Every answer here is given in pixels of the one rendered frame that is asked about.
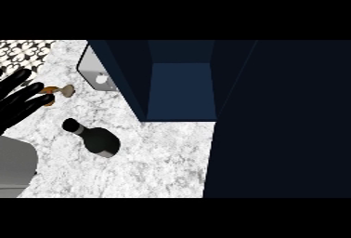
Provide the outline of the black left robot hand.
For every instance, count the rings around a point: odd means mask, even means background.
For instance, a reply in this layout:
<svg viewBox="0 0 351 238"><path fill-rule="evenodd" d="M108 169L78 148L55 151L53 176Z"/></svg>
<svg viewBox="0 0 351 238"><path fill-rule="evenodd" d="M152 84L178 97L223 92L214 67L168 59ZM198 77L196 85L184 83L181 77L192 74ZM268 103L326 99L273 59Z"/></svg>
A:
<svg viewBox="0 0 351 238"><path fill-rule="evenodd" d="M0 136L46 104L55 100L53 94L37 98L32 96L44 89L43 83L34 83L12 93L12 90L28 80L30 69L18 70L0 82Z"/></svg>

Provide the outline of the dark wine bottle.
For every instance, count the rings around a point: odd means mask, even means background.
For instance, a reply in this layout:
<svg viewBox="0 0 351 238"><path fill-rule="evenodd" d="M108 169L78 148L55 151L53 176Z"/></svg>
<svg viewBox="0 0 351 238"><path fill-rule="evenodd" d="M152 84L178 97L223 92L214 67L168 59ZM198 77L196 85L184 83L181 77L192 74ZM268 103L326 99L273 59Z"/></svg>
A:
<svg viewBox="0 0 351 238"><path fill-rule="evenodd" d="M121 140L105 128L87 128L72 118L65 120L62 128L83 138L86 148L91 153L111 158L119 151Z"/></svg>

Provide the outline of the dark blue cabinet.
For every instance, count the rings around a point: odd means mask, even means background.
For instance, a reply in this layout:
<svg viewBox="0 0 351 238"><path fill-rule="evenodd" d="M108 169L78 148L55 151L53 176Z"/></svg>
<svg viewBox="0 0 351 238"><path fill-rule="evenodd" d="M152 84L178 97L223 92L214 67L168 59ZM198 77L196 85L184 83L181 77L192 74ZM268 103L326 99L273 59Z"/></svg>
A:
<svg viewBox="0 0 351 238"><path fill-rule="evenodd" d="M252 52L252 40L89 42L142 122L214 122Z"/></svg>

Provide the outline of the small brown and beige object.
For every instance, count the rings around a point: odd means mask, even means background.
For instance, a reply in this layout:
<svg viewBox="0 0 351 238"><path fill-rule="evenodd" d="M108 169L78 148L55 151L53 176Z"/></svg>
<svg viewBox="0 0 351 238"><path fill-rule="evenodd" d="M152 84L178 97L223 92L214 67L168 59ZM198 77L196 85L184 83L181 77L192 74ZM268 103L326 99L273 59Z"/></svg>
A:
<svg viewBox="0 0 351 238"><path fill-rule="evenodd" d="M40 94L55 94L55 93L60 93L66 98L69 98L75 93L74 86L72 85L66 85L63 87L46 86L40 91Z"/></svg>

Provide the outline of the silver grey appliance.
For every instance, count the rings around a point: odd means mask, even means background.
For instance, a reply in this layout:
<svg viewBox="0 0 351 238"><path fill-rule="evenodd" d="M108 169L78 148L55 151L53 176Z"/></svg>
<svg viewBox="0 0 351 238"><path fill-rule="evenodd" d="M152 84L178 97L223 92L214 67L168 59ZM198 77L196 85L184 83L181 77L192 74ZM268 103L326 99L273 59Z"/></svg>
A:
<svg viewBox="0 0 351 238"><path fill-rule="evenodd" d="M105 66L90 46L86 46L77 63L77 72L81 74L91 88L97 91L115 91L117 86L109 77Z"/></svg>

